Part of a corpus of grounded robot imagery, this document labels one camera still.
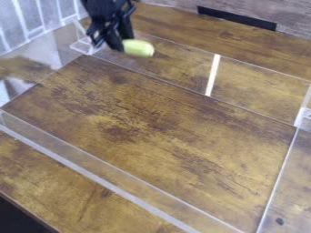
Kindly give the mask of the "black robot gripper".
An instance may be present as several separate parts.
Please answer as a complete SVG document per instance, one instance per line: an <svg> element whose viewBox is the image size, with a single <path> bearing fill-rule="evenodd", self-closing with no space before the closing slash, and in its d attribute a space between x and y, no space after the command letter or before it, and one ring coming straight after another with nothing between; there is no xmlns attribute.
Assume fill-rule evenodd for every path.
<svg viewBox="0 0 311 233"><path fill-rule="evenodd" d="M89 33L106 30L106 43L113 50L125 51L123 39L134 39L130 16L135 11L131 0L81 0L87 10L91 25ZM110 24L119 23L118 30L109 29Z"/></svg>

